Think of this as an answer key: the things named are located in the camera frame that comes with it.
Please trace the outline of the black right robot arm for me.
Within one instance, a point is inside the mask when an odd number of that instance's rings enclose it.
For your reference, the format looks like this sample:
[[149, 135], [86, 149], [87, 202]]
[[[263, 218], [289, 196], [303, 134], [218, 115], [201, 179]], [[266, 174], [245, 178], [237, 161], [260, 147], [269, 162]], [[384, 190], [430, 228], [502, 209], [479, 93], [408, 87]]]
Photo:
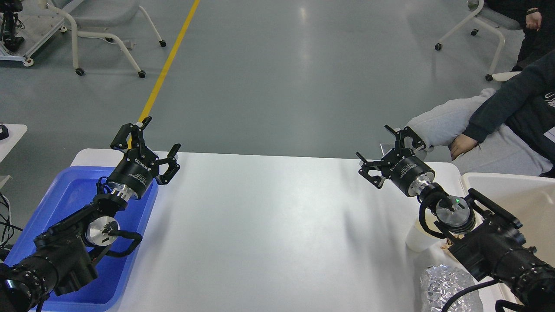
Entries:
[[554, 268], [535, 256], [535, 247], [525, 247], [521, 221], [475, 189], [456, 197], [434, 182], [434, 170], [415, 156], [424, 141], [410, 127], [386, 129], [395, 136], [394, 147], [380, 160], [368, 161], [359, 153], [359, 174], [381, 189], [391, 180], [406, 197], [420, 202], [418, 220], [424, 232], [448, 239], [449, 252], [480, 282], [454, 294], [442, 306], [449, 308], [468, 293], [503, 283], [519, 304], [498, 300], [497, 312], [552, 312], [555, 304]]

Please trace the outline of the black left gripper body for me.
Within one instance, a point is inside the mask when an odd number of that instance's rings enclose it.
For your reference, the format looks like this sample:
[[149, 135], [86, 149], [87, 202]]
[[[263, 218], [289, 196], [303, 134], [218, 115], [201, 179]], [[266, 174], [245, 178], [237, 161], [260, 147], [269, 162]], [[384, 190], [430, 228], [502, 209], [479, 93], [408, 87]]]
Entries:
[[159, 174], [159, 169], [152, 163], [159, 156], [152, 151], [141, 155], [138, 151], [127, 151], [123, 159], [109, 175], [107, 183], [111, 189], [127, 190], [137, 200], [141, 199], [153, 179]]

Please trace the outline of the seated person's hand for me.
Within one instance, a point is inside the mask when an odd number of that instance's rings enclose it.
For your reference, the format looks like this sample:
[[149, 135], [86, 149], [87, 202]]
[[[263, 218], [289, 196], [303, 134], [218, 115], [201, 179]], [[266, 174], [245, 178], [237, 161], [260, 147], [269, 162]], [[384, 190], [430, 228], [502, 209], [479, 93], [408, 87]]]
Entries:
[[458, 156], [472, 150], [478, 145], [478, 141], [473, 138], [460, 134], [450, 145], [451, 160], [455, 160]]

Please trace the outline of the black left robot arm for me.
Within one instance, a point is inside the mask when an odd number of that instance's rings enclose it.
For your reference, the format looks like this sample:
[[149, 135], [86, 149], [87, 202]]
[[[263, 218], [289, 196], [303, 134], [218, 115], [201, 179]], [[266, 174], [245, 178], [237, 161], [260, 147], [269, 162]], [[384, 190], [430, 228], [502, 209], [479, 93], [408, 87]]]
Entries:
[[1, 264], [1, 310], [42, 310], [50, 293], [62, 296], [87, 286], [98, 277], [103, 257], [129, 256], [142, 235], [120, 229], [115, 215], [131, 199], [139, 200], [155, 180], [168, 184], [179, 171], [175, 144], [166, 158], [147, 148], [143, 132], [151, 117], [127, 123], [111, 142], [123, 159], [105, 182], [97, 182], [92, 201], [50, 226], [34, 239], [36, 251], [18, 264]]

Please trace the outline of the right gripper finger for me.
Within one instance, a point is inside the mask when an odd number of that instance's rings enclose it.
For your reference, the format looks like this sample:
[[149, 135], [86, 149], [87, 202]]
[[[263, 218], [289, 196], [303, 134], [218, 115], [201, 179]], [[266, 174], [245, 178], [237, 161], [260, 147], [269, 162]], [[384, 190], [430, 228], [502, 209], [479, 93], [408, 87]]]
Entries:
[[395, 137], [395, 159], [404, 159], [415, 155], [415, 152], [425, 151], [427, 145], [424, 140], [410, 127], [392, 128], [384, 126]]
[[381, 189], [385, 180], [391, 180], [392, 178], [392, 168], [396, 159], [394, 154], [394, 151], [389, 151], [380, 160], [368, 161], [360, 152], [356, 152], [361, 166], [358, 173], [377, 189]]

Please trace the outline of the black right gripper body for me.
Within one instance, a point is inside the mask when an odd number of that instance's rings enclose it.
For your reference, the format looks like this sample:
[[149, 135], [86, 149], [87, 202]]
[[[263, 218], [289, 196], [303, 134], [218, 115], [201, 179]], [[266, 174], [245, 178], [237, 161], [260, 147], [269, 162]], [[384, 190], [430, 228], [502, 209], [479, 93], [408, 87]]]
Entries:
[[416, 156], [401, 159], [387, 170], [387, 178], [407, 197], [416, 197], [430, 185], [435, 171]]

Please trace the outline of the second person's hand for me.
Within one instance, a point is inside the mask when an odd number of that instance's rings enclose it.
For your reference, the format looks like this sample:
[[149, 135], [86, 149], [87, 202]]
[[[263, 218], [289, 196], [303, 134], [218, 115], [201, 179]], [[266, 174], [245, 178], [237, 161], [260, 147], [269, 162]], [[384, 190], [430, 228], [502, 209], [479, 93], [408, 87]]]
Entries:
[[539, 30], [542, 24], [542, 15], [537, 8], [534, 8], [533, 10], [527, 12], [525, 21], [527, 29]]

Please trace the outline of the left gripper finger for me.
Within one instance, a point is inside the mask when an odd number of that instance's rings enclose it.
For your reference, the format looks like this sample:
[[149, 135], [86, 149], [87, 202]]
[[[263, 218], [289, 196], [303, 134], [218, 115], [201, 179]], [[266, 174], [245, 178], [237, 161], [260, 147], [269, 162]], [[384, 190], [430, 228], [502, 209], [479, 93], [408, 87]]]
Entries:
[[164, 159], [157, 159], [153, 161], [153, 169], [154, 167], [159, 168], [160, 165], [168, 164], [168, 168], [164, 174], [159, 174], [155, 177], [155, 180], [158, 185], [167, 185], [169, 182], [174, 178], [175, 174], [180, 169], [180, 165], [178, 164], [177, 153], [181, 148], [180, 143], [174, 144], [172, 148], [169, 150], [168, 155]]
[[110, 144], [113, 150], [119, 150], [124, 158], [152, 159], [153, 151], [147, 148], [144, 141], [143, 130], [150, 123], [152, 117], [148, 116], [142, 122], [127, 123], [121, 126]]

